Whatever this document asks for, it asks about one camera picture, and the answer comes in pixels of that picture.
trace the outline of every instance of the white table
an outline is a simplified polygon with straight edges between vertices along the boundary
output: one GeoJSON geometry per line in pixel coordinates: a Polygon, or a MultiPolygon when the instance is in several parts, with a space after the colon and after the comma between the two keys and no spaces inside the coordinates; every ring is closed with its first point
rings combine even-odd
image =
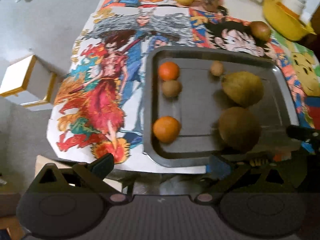
{"type": "MultiPolygon", "coordinates": [[[[30,54],[36,54],[58,73],[67,73],[73,43],[99,0],[0,0],[0,57],[13,63],[30,54]]],[[[261,6],[249,0],[224,0],[232,17],[247,21],[263,20],[261,6]]],[[[57,152],[55,143],[51,143],[57,152]]],[[[68,159],[68,155],[59,155],[68,159]]],[[[205,173],[205,166],[165,168],[154,163],[147,155],[131,156],[116,168],[156,173],[205,173]]],[[[79,156],[77,161],[93,161],[93,156],[79,156]]]]}

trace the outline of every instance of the orange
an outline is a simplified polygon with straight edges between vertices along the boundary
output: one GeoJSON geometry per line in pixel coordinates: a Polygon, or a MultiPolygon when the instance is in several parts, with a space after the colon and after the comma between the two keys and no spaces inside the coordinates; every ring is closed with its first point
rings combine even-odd
{"type": "Polygon", "coordinates": [[[163,81],[176,80],[180,75],[180,69],[174,62],[164,62],[158,68],[158,75],[163,81]]]}
{"type": "Polygon", "coordinates": [[[171,116],[160,117],[153,124],[154,135],[163,143],[172,143],[178,137],[180,129],[178,120],[171,116]]]}

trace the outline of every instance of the black hair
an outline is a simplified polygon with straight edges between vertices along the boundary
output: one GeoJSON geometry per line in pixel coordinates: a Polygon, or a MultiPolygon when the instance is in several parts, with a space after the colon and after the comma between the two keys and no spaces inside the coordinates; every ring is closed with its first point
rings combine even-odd
{"type": "Polygon", "coordinates": [[[268,48],[268,46],[265,44],[264,41],[254,37],[252,35],[251,29],[249,26],[244,25],[241,22],[235,22],[235,21],[225,21],[219,23],[219,24],[213,24],[213,23],[205,23],[204,26],[208,30],[209,34],[213,35],[212,38],[210,38],[212,43],[214,42],[215,37],[222,38],[222,31],[224,29],[227,29],[228,31],[230,30],[237,30],[241,33],[246,33],[247,35],[251,35],[256,43],[256,46],[262,47],[263,49],[268,48]]]}

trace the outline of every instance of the character face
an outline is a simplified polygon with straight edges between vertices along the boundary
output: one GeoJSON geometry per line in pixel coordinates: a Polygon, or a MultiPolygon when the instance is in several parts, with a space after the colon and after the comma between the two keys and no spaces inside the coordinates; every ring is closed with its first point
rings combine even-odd
{"type": "Polygon", "coordinates": [[[251,35],[241,33],[237,30],[227,31],[227,29],[224,29],[221,33],[221,36],[224,40],[220,37],[215,37],[214,41],[223,49],[236,52],[246,52],[260,57],[264,55],[263,48],[256,46],[256,43],[251,35]]]}
{"type": "Polygon", "coordinates": [[[220,0],[202,0],[203,7],[209,12],[218,12],[220,0]]]}
{"type": "Polygon", "coordinates": [[[156,40],[155,41],[155,44],[154,44],[154,48],[159,48],[159,47],[162,47],[162,46],[165,46],[167,45],[167,43],[165,41],[161,41],[161,40],[156,40]]]}
{"type": "Polygon", "coordinates": [[[106,44],[106,49],[107,49],[109,52],[113,52],[113,51],[115,51],[116,46],[117,46],[117,43],[116,43],[116,42],[107,43],[107,44],[106,44]]]}
{"type": "Polygon", "coordinates": [[[304,92],[308,96],[320,96],[318,78],[313,70],[313,58],[305,52],[304,54],[292,52],[293,68],[301,82],[304,92]]]}
{"type": "Polygon", "coordinates": [[[149,15],[140,15],[138,18],[137,18],[137,23],[139,24],[139,26],[144,26],[146,25],[150,20],[150,16],[149,15]]]}

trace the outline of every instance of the screw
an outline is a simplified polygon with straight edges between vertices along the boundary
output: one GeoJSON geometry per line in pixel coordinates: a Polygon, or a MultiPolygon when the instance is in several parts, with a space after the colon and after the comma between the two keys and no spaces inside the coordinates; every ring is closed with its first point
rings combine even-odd
{"type": "Polygon", "coordinates": [[[123,202],[127,199],[127,197],[123,194],[113,194],[111,195],[110,197],[110,200],[113,201],[113,202],[117,202],[117,203],[120,203],[120,202],[123,202]]]}
{"type": "Polygon", "coordinates": [[[201,202],[210,202],[213,198],[209,193],[203,193],[198,195],[197,199],[201,202]]]}

